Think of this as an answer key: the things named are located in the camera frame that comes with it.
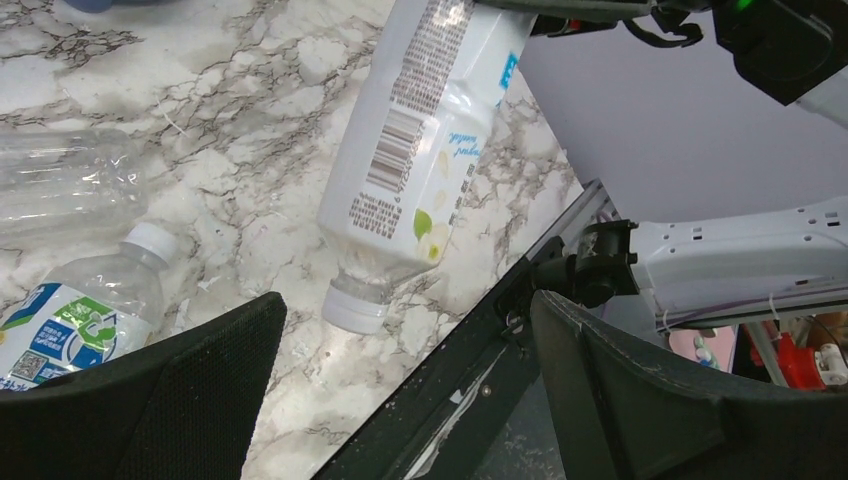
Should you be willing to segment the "upright-lying bottle blue white label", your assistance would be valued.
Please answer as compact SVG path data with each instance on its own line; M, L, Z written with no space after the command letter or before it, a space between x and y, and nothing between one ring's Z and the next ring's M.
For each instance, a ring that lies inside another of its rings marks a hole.
M535 16L398 1L318 210L339 272L322 317L373 334L396 288L442 260Z

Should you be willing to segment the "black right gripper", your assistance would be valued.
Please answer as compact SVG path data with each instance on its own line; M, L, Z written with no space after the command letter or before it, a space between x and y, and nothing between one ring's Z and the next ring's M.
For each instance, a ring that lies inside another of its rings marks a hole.
M712 18L737 73L786 106L847 66L847 2L723 1Z

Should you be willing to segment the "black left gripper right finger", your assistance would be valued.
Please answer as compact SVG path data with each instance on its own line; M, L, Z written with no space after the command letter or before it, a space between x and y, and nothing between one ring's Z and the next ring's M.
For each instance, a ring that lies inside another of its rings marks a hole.
M568 299L530 320L570 479L843 479L847 398L698 365Z

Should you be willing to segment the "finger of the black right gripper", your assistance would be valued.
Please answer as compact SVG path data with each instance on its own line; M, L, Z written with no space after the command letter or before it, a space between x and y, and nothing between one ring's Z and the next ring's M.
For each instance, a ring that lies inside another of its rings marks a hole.
M479 0L479 3L538 16L590 22L617 22L647 16L652 0Z

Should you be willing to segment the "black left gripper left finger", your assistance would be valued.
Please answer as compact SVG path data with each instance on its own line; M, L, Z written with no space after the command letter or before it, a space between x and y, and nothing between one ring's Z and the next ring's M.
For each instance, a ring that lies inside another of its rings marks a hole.
M5 479L237 479L287 315L266 293L200 326L1 395Z

